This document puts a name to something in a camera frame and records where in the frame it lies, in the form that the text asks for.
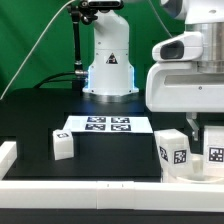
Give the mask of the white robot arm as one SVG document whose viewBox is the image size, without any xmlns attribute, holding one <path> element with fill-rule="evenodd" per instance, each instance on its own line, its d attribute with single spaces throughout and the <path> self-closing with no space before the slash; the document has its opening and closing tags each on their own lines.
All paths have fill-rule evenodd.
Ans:
<svg viewBox="0 0 224 224">
<path fill-rule="evenodd" d="M 128 59 L 129 27 L 114 10 L 119 0 L 87 0 L 98 10 L 94 61 L 84 92 L 102 100 L 137 91 Z M 146 81 L 152 112 L 185 112 L 193 130 L 200 112 L 224 112 L 224 0 L 160 0 L 183 34 L 156 44 Z"/>
</svg>

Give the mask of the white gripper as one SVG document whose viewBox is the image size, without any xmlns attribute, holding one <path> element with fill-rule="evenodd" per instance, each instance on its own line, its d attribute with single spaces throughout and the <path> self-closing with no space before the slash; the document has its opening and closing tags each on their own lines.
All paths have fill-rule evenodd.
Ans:
<svg viewBox="0 0 224 224">
<path fill-rule="evenodd" d="M 194 140 L 199 139 L 196 112 L 224 112 L 224 73 L 199 70 L 200 32 L 184 32 L 156 44 L 146 81 L 146 106 L 152 112 L 187 112 Z"/>
</svg>

